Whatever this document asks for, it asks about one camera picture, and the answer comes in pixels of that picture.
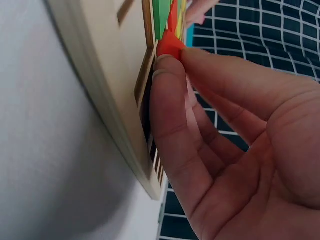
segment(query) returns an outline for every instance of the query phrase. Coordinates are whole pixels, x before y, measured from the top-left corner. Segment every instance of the wooden edge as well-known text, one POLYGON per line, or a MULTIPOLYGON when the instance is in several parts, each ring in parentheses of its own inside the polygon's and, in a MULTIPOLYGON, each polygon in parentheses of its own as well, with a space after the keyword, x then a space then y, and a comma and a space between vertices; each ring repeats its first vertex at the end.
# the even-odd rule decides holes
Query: wooden edge
POLYGON ((149 79, 151 67, 153 66, 153 62, 155 59, 156 50, 147 48, 144 59, 141 65, 141 69, 138 75, 138 79, 136 81, 136 85, 134 88, 134 97, 138 107, 138 111, 140 111, 142 101, 144 99, 145 90, 147 86, 147 82, 149 79))
POLYGON ((164 180, 164 175, 165 175, 165 169, 162 168, 161 176, 160 176, 160 180, 159 180, 160 186, 162 186, 162 183, 164 182, 164 181, 163 181, 163 180, 164 180))
MULTIPOLYGON (((120 56, 117 61, 110 58, 122 53, 118 18, 117 14, 112 12, 114 9, 112 1, 48 0, 48 3, 67 51, 103 122, 144 189, 152 199, 158 200, 161 186, 157 173, 150 164, 142 126, 123 122, 128 121, 125 119, 128 116, 124 115, 126 112, 119 112, 122 105, 119 101, 115 102, 114 94, 117 89, 110 83, 110 80, 126 78, 129 72, 124 70, 128 67, 124 57, 120 56), (113 78, 117 73, 116 69, 111 68, 114 64, 120 64, 122 67, 120 73, 122 75, 118 78, 113 78), (138 136, 137 142, 134 143, 132 134, 130 136, 128 133, 132 133, 132 129, 136 127, 138 136)), ((128 114, 132 114, 130 112, 132 109, 126 108, 126 110, 129 111, 128 114)), ((135 113, 133 119, 137 123, 140 120, 137 109, 135 113)))
POLYGON ((142 0, 146 45, 154 49, 156 43, 153 0, 142 0))
POLYGON ((117 17, 118 17, 118 23, 121 26, 123 23, 124 19, 126 18, 132 4, 134 3, 135 0, 125 0, 122 6, 120 7, 117 17))

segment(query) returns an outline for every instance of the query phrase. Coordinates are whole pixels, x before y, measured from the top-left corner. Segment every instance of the checkered cloth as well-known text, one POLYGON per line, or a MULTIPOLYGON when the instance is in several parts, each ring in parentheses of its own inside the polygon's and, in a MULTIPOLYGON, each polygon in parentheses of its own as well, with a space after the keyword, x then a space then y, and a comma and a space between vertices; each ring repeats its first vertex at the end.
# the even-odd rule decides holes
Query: checkered cloth
MULTIPOLYGON (((193 46, 238 56, 276 71, 320 78, 320 0, 220 0, 195 25, 193 46)), ((248 145, 195 92, 220 134, 239 148, 248 145)), ((171 185, 166 192, 160 240, 196 240, 171 185)))

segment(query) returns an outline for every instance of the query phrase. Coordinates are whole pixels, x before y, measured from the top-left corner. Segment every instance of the red origami piece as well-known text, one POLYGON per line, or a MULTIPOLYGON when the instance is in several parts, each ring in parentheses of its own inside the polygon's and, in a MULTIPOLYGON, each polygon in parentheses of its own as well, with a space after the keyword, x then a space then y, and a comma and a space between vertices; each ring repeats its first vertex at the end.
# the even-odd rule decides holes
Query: red origami piece
POLYGON ((185 47, 184 43, 180 41, 173 32, 165 30, 162 40, 159 41, 156 48, 156 54, 158 57, 168 54, 180 61, 181 52, 185 47))
POLYGON ((178 24, 178 0, 173 0, 168 17, 168 29, 175 33, 178 24))

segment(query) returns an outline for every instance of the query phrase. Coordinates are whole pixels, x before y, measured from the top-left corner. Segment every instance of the white grid lines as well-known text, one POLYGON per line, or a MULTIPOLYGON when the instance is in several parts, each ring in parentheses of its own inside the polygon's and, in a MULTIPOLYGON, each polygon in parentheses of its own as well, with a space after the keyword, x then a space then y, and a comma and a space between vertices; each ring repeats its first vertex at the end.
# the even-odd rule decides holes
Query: white grid lines
MULTIPOLYGON (((232 4, 228 4, 228 3, 220 3, 220 6, 224 6, 224 7, 230 7, 230 8, 234 8, 235 6, 232 4)), ((254 7, 249 7, 249 6, 239 6, 240 9, 245 9, 245 10, 251 10, 251 11, 258 11, 258 8, 254 8, 254 7)), ((280 10, 281 10, 281 14, 277 13, 277 12, 273 12, 273 11, 268 11, 268 10, 264 10, 262 9, 262 13, 263 14, 270 14, 276 17, 284 17, 285 19, 290 19, 292 21, 295 21, 297 23, 300 23, 300 21, 292 16, 288 16, 288 15, 284 15, 284 3, 282 1, 282 3, 280 2, 280 10)), ((314 24, 304 21, 303 19, 301 19, 301 21, 303 22, 303 24, 308 25, 310 27, 315 27, 314 24)))
MULTIPOLYGON (((207 27, 201 27, 201 26, 196 26, 195 27, 196 29, 201 29, 201 30, 208 30, 208 31, 211 31, 211 28, 207 28, 207 27)), ((238 35, 237 33, 234 33, 232 31, 225 31, 225 30, 215 30, 216 33, 224 33, 224 34, 232 34, 232 35, 238 35)), ((253 36, 253 35, 248 35, 248 34, 241 34, 243 37, 249 37, 249 38, 252 38, 252 39, 259 39, 260 40, 260 37, 258 36, 253 36)), ((265 37, 264 40, 268 41, 268 42, 271 42, 271 43, 275 43, 275 44, 283 44, 282 41, 278 41, 278 40, 274 40, 274 39, 270 39, 270 38, 267 38, 265 37)), ((294 44, 291 44, 291 43, 285 43, 286 46, 288 47, 292 47, 292 48, 295 48, 295 49, 300 49, 301 46, 297 46, 297 45, 294 45, 294 44)), ((315 55, 319 55, 319 53, 317 51, 313 51, 311 49, 308 49, 306 48, 305 49, 306 52, 309 52, 311 54, 315 54, 315 55)))
POLYGON ((181 214, 165 213, 164 215, 168 216, 168 217, 181 218, 181 219, 186 219, 187 218, 186 215, 181 215, 181 214))
POLYGON ((287 52, 285 39, 284 39, 284 26, 285 26, 284 0, 281 0, 280 11, 281 11, 281 42, 282 42, 284 51, 287 52))
MULTIPOLYGON (((320 6, 318 7, 318 11, 316 12, 317 17, 315 18, 316 21, 316 39, 319 41, 320 40, 320 30, 319 30, 319 21, 318 21, 318 17, 319 17, 319 13, 320 13, 320 6)), ((320 49, 319 49, 319 43, 316 44, 316 49, 318 51, 318 57, 319 57, 319 61, 320 61, 320 49)))
POLYGON ((300 44, 301 44, 301 50, 304 57, 306 57, 306 52, 304 48, 304 23, 302 21, 302 10, 304 7, 304 0, 301 1, 300 9, 299 9, 299 16, 300 16, 300 44))
POLYGON ((214 53, 217 54, 217 34, 216 34, 216 25, 215 25, 215 9, 212 8, 212 32, 213 32, 213 41, 214 41, 214 53))
POLYGON ((245 60, 247 60, 247 55, 246 55, 246 49, 245 49, 245 45, 244 42, 241 38, 241 34, 240 34, 240 0, 236 0, 236 31, 238 33, 238 38, 240 39, 240 43, 241 43, 241 48, 242 48, 242 54, 243 54, 243 58, 245 60))
MULTIPOLYGON (((205 16, 206 19, 212 19, 213 17, 212 16, 205 16)), ((215 18, 216 20, 221 20, 221 21, 225 21, 225 22, 232 22, 232 23, 237 23, 237 20, 235 19, 230 19, 230 18, 223 18, 223 17, 216 17, 215 18)), ((258 26, 260 28, 267 28, 267 29, 273 29, 273 30, 277 30, 277 31, 281 31, 280 27, 277 27, 277 26, 271 26, 271 25, 266 25, 266 24, 262 24, 262 23, 256 23, 256 22, 251 22, 251 21, 243 21, 243 20, 239 20, 239 23, 241 24, 249 24, 249 25, 253 25, 253 26, 258 26)), ((299 32, 296 32, 296 31, 291 31, 291 30, 288 30, 288 29, 283 29, 283 31, 285 33, 288 33, 288 34, 292 34, 292 35, 296 35, 296 36, 300 36, 300 33, 299 32)), ((319 40, 317 40, 315 37, 312 37, 312 36, 308 36, 308 35, 303 35, 304 38, 306 39, 309 39, 309 40, 312 40, 312 41, 315 41, 317 43, 319 43, 319 40)))
MULTIPOLYGON (((274 4, 279 4, 279 2, 276 1, 276 0, 264 0, 264 1, 267 1, 267 2, 270 2, 270 3, 274 3, 274 4)), ((298 10, 298 11, 300 10, 299 7, 296 7, 296 6, 287 4, 287 3, 283 3, 283 6, 288 7, 288 8, 292 8, 292 9, 298 10)), ((309 14, 309 15, 311 15, 311 16, 313 16, 313 17, 316 17, 316 16, 317 16, 317 15, 314 14, 313 12, 310 12, 310 11, 307 11, 307 10, 304 10, 304 9, 302 9, 302 12, 303 12, 303 13, 306 13, 306 14, 309 14)))
POLYGON ((318 82, 319 82, 319 79, 318 79, 318 76, 317 76, 317 72, 316 72, 316 70, 315 70, 315 66, 312 64, 311 60, 310 60, 308 57, 307 57, 306 59, 308 60, 310 66, 311 66, 311 68, 312 68, 312 71, 313 71, 313 74, 314 74, 314 78, 315 78, 315 80, 316 80, 317 83, 318 83, 318 82))
POLYGON ((294 61, 294 59, 293 59, 293 57, 292 57, 291 53, 290 53, 290 52, 287 52, 287 53, 288 53, 289 58, 290 58, 290 60, 291 60, 291 62, 292 62, 292 66, 293 66, 294 74, 295 74, 296 76, 298 76, 298 72, 297 72, 297 68, 296 68, 295 61, 294 61))

